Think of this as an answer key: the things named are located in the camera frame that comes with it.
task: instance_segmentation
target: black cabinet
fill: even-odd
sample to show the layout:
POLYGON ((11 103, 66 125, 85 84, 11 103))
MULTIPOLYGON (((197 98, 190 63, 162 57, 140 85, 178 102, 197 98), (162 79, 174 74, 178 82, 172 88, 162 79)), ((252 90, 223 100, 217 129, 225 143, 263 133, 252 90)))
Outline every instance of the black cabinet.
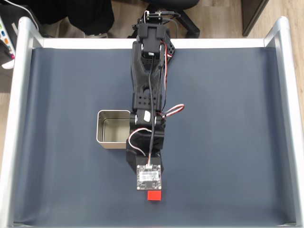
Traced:
POLYGON ((243 36, 248 36, 269 0, 242 0, 243 36))

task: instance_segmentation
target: red block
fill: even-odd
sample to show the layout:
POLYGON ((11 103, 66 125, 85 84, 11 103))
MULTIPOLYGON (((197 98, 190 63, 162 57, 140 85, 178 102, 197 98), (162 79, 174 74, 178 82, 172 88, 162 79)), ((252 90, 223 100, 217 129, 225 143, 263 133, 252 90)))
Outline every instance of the red block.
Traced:
POLYGON ((162 199, 161 190, 148 191, 148 200, 161 201, 162 199))

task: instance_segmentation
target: open tin box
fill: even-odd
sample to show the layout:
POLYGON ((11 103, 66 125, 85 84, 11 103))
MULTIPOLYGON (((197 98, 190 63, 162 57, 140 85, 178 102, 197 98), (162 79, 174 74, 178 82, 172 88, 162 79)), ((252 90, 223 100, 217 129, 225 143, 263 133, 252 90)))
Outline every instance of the open tin box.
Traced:
POLYGON ((96 140, 105 149, 125 149, 130 134, 128 110, 101 110, 97 115, 96 140))

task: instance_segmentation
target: circuit board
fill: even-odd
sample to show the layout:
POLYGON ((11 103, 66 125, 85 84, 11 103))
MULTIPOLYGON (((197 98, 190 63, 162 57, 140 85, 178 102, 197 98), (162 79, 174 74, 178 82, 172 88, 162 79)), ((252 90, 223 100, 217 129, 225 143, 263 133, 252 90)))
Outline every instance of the circuit board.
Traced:
POLYGON ((137 165, 137 190, 162 189, 161 165, 137 165))

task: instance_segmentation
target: power strip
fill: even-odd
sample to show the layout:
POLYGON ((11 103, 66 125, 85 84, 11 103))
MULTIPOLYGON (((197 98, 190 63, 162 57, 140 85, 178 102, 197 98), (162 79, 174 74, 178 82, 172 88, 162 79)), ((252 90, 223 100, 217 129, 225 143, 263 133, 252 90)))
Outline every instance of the power strip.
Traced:
POLYGON ((11 57, 13 58, 12 61, 3 64, 3 68, 7 69, 7 68, 11 68, 11 66, 14 66, 14 59, 15 59, 15 55, 16 55, 16 51, 15 48, 10 40, 10 37, 4 27, 4 23, 0 17, 0 39, 8 46, 9 48, 9 52, 11 54, 11 57))

